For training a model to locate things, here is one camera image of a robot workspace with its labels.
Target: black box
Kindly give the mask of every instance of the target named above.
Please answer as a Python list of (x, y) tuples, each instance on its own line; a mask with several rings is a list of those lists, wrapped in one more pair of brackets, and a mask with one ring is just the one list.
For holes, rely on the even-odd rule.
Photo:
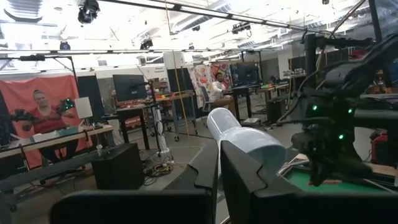
[(285, 98), (275, 97), (267, 102), (267, 107), (267, 121), (274, 124), (283, 114), (286, 113)]
[(144, 171), (137, 143), (123, 144), (121, 150), (94, 161), (94, 176), (100, 190), (135, 190), (144, 183)]

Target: red shirt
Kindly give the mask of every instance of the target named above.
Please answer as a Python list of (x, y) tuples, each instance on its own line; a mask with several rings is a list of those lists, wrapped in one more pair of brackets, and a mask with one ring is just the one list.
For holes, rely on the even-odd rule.
[[(32, 115), (36, 118), (39, 118), (39, 119), (45, 118), (45, 116), (43, 116), (40, 113), (38, 108), (35, 108), (30, 113), (32, 113)], [(59, 116), (57, 114), (57, 106), (51, 106), (51, 112), (50, 112), (49, 116)], [(33, 130), (35, 131), (36, 134), (49, 133), (54, 130), (64, 129), (66, 127), (67, 127), (67, 125), (63, 122), (61, 117), (59, 117), (59, 119), (52, 119), (52, 120), (44, 121), (41, 123), (33, 123)]]

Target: ceiling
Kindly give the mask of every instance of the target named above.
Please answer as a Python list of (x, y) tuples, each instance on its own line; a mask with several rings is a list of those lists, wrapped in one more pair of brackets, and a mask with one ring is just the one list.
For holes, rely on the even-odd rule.
[[(326, 30), (332, 29), (358, 1), (331, 0), (328, 5), (323, 5), (321, 0), (306, 0), (305, 4), (297, 0), (167, 2)], [(190, 44), (196, 49), (272, 49), (277, 43), (299, 40), (302, 35), (302, 32), (295, 34), (294, 30), (290, 32), (258, 24), (251, 24), (250, 31), (233, 34), (233, 25), (239, 24), (237, 21), (98, 2), (101, 9), (98, 18), (91, 24), (81, 25), (77, 14), (78, 6), (84, 0), (0, 1), (0, 41), (17, 50), (57, 49), (60, 40), (67, 40), (73, 49), (139, 49), (146, 39), (152, 39), (154, 49), (187, 49)], [(16, 22), (10, 14), (23, 19)], [(346, 29), (368, 24), (369, 20), (368, 4), (365, 3), (355, 18), (346, 22)], [(198, 26), (199, 31), (192, 30)]]

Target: red backdrop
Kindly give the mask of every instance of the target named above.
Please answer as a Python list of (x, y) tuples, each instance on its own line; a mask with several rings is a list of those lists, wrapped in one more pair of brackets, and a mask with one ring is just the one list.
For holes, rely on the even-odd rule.
[[(10, 113), (13, 113), (15, 109), (31, 110), (37, 107), (33, 100), (34, 90), (43, 91), (47, 95), (47, 99), (51, 105), (57, 105), (60, 100), (66, 98), (75, 99), (79, 97), (75, 77), (73, 75), (33, 78), (21, 82), (0, 81), (0, 90)], [(74, 108), (72, 110), (76, 114), (76, 118), (62, 119), (71, 126), (78, 126), (80, 120), (77, 118), (76, 109)], [(28, 138), (35, 134), (33, 128), (29, 132), (26, 132), (22, 130), (22, 124), (20, 122), (13, 123), (18, 136)], [(79, 141), (78, 150), (84, 147), (86, 147), (85, 139), (81, 139)], [(41, 166), (42, 158), (38, 150), (27, 152), (26, 157), (31, 168)]]

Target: person sitting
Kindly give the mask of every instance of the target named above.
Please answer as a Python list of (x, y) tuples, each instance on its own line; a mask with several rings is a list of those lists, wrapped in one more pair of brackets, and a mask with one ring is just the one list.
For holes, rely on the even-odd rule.
[[(30, 131), (33, 127), (35, 134), (51, 133), (52, 131), (65, 129), (67, 124), (63, 122), (62, 116), (66, 118), (74, 118), (75, 115), (71, 111), (65, 111), (62, 114), (57, 113), (57, 106), (50, 105), (47, 100), (47, 96), (40, 90), (33, 92), (33, 99), (37, 104), (37, 107), (29, 111), (33, 117), (37, 118), (34, 121), (23, 121), (22, 129), (24, 131)], [(66, 142), (67, 154), (65, 159), (71, 159), (75, 155), (78, 140)], [(57, 146), (43, 147), (39, 149), (40, 153), (52, 163), (59, 162), (60, 159), (57, 157), (55, 150)]]
[(211, 84), (211, 91), (209, 95), (209, 100), (212, 102), (214, 107), (224, 107), (228, 106), (228, 109), (235, 116), (235, 104), (234, 99), (232, 97), (226, 98), (224, 97), (224, 93), (226, 93), (226, 88), (223, 84), (224, 76), (221, 73), (216, 74), (217, 81)]

